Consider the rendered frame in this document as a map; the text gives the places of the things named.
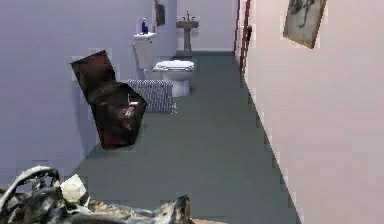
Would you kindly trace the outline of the grey pedestal sink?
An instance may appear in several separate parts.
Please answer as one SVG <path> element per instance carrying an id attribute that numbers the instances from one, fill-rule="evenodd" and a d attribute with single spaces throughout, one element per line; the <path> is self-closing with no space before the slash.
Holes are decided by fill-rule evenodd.
<path id="1" fill-rule="evenodd" d="M 176 27 L 184 30 L 184 51 L 191 52 L 191 30 L 198 28 L 199 22 L 186 11 L 186 15 L 176 22 Z"/>

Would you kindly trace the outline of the white toilet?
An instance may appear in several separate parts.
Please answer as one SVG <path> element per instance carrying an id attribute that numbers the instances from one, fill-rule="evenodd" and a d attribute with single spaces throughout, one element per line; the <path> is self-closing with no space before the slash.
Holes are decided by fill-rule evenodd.
<path id="1" fill-rule="evenodd" d="M 172 96 L 187 96 L 190 93 L 189 81 L 194 74 L 195 64 L 186 60 L 164 60 L 155 56 L 157 34 L 138 33 L 133 36 L 133 45 L 139 68 L 146 78 L 170 81 Z"/>

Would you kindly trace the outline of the grey marbled bathtub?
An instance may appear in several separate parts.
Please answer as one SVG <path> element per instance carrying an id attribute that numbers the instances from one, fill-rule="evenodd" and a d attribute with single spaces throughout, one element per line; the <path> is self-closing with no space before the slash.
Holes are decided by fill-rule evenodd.
<path id="1" fill-rule="evenodd" d="M 186 195 L 153 210 L 90 196 L 85 203 L 72 203 L 63 197 L 63 182 L 53 167 L 21 172 L 8 188 L 0 188 L 0 224 L 195 224 Z"/>

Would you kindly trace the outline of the dark brown cabinet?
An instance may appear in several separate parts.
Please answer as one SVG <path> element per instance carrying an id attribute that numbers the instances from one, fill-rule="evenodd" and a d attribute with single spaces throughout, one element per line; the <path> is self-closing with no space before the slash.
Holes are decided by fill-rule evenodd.
<path id="1" fill-rule="evenodd" d="M 146 100 L 129 84 L 118 81 L 105 50 L 70 63 L 92 110 L 101 147 L 134 145 L 146 111 Z"/>

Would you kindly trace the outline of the red room door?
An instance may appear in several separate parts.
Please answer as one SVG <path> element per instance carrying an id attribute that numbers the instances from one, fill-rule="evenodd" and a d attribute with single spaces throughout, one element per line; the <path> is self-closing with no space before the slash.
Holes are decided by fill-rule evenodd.
<path id="1" fill-rule="evenodd" d="M 233 54 L 238 63 L 239 73 L 244 73 L 248 43 L 249 16 L 251 0 L 236 0 L 236 18 L 233 43 Z"/>

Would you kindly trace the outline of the framed wall picture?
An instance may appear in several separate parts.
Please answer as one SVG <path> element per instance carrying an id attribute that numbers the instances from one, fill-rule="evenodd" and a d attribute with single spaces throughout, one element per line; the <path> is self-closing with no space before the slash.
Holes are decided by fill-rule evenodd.
<path id="1" fill-rule="evenodd" d="M 283 36 L 313 49 L 326 3 L 327 0 L 289 0 Z"/>

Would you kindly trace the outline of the white soap bar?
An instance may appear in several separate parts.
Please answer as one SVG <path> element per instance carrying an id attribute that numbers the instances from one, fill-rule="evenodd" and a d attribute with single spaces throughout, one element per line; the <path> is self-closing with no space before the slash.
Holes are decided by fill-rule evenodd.
<path id="1" fill-rule="evenodd" d="M 74 174 L 60 185 L 63 197 L 72 203 L 85 203 L 89 194 L 77 174 Z"/>

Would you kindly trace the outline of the dark framed wall mirror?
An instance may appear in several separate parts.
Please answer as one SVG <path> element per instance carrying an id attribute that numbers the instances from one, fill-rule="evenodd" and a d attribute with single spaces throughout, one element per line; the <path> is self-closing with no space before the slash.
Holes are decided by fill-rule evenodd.
<path id="1" fill-rule="evenodd" d="M 156 26 L 163 26 L 165 24 L 165 6 L 159 2 L 159 0 L 154 0 L 155 4 L 155 18 Z"/>

